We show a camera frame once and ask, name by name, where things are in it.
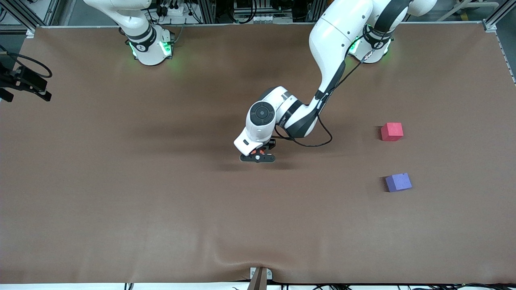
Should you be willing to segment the brown table mat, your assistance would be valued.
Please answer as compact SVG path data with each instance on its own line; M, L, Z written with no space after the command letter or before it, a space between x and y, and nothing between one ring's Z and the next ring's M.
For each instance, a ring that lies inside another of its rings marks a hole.
M308 102L311 25L186 27L147 67L116 28L40 28L51 101L0 103L0 284L516 284L516 86L481 24L403 24L321 119L244 163L247 110ZM382 141L400 122L404 137ZM408 173L412 188L388 192Z

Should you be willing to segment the red foam block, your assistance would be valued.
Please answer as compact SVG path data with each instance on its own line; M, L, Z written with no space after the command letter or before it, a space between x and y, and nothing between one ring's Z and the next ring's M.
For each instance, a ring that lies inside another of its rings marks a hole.
M381 140L382 141L398 141L402 137L404 137L404 131L402 128L402 123L400 122L387 122L380 129Z

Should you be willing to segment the white terminal strip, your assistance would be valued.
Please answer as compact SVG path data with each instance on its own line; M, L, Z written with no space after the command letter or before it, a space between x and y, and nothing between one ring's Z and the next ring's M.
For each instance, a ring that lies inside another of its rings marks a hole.
M249 20L249 15L237 15L235 14L233 18L237 20L239 23L244 23ZM247 24L282 24L282 23L292 23L293 19L289 15L285 14L258 14L252 18Z

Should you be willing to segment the purple foam block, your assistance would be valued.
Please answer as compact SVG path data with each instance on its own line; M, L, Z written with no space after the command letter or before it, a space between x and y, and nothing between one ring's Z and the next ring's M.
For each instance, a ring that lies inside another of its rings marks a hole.
M388 192L399 192L412 188L412 183L408 173L398 173L385 178Z

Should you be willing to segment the white power strip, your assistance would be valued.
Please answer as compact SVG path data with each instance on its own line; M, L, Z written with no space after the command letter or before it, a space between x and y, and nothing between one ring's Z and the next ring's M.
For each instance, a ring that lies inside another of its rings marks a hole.
M179 0L168 2L168 4L161 3L157 12L163 17L186 18L189 15L189 9L186 7L186 4Z

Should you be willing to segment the aluminium frame profile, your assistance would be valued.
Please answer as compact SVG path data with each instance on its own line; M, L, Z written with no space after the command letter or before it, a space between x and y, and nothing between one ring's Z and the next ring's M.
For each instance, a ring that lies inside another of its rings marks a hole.
M0 34L24 34L49 26L66 0L0 0Z
M444 15L438 18L437 22L444 22L455 13L464 12L472 8L492 8L493 11L487 18L481 20L486 32L494 32L496 24L516 8L516 0L454 0L455 4Z

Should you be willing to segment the aluminium frame post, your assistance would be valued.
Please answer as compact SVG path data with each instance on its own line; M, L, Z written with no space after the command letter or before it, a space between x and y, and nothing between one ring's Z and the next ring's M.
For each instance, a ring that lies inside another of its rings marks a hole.
M313 0L308 20L310 22L316 22L320 19L326 8L327 0Z
M204 24L215 24L217 0L198 0Z

